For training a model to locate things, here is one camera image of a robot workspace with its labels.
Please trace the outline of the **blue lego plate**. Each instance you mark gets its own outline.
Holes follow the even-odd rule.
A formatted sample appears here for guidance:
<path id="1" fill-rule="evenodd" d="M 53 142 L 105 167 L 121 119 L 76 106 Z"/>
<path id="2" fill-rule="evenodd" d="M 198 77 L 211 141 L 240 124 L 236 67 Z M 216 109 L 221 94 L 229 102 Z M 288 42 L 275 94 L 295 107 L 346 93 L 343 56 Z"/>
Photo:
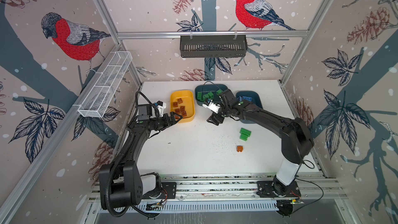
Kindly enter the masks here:
<path id="1" fill-rule="evenodd" d="M 249 102 L 252 101 L 252 97 L 243 96 L 242 99 L 247 100 Z"/>

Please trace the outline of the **long green lego brick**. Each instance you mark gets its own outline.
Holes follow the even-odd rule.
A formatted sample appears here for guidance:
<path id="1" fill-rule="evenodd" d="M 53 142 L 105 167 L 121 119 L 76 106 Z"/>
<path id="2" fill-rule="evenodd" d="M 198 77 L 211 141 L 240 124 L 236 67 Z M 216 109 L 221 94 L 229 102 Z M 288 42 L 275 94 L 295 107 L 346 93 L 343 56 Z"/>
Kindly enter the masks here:
<path id="1" fill-rule="evenodd" d="M 199 102 L 203 102 L 203 95 L 202 95 L 202 92 L 197 92 L 197 100 L 198 100 Z"/>

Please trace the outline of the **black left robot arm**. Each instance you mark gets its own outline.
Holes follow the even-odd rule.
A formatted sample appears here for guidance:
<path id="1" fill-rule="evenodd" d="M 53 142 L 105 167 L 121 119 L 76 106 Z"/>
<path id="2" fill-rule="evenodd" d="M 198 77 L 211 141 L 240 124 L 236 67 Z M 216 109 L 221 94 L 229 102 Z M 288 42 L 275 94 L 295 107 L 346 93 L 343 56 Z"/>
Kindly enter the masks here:
<path id="1" fill-rule="evenodd" d="M 129 207 L 136 207 L 144 196 L 153 198 L 162 194 L 158 173 L 140 175 L 138 158 L 152 131 L 161 131 L 177 124 L 182 115 L 171 112 L 161 117 L 139 115 L 127 126 L 129 134 L 120 152 L 112 162 L 100 168 L 98 175 L 102 209 L 114 217 L 120 217 Z"/>

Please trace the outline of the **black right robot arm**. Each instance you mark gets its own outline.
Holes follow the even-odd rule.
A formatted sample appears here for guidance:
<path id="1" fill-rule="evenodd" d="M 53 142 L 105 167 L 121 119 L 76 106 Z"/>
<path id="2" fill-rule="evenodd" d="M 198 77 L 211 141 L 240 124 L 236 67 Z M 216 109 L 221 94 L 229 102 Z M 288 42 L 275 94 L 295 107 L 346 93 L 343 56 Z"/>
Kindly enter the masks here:
<path id="1" fill-rule="evenodd" d="M 211 99 L 205 99 L 202 103 L 203 107 L 212 111 L 207 122 L 219 125 L 226 117 L 244 119 L 266 128 L 281 139 L 284 158 L 273 179 L 272 187 L 275 195 L 284 197 L 294 188 L 297 172 L 304 158 L 314 147 L 308 126 L 301 118 L 285 118 L 250 101 L 239 100 L 230 89 L 223 91 L 219 97 L 219 103 Z"/>

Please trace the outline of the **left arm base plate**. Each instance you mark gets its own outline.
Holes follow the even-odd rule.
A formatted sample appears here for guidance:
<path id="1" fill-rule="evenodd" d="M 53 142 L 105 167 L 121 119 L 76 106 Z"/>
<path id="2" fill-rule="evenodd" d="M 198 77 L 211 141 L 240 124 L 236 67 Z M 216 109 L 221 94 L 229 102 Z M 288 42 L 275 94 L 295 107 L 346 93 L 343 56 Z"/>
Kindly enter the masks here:
<path id="1" fill-rule="evenodd" d="M 155 194 L 146 193 L 142 196 L 142 200 L 164 200 L 164 199 L 175 199 L 176 191 L 177 191 L 177 183 L 176 182 L 162 182 L 161 183 L 162 190 L 160 195 L 155 197 Z"/>

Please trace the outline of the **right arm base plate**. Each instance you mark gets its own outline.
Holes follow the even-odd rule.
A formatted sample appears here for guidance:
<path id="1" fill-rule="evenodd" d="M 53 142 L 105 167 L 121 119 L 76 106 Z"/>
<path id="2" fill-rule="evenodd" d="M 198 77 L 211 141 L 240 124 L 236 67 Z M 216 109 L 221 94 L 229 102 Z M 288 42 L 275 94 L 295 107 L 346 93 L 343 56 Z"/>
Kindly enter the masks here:
<path id="1" fill-rule="evenodd" d="M 258 190 L 256 194 L 261 198 L 300 198 L 301 193 L 296 181 L 293 181 L 289 186 L 285 186 L 279 181 L 258 181 Z"/>

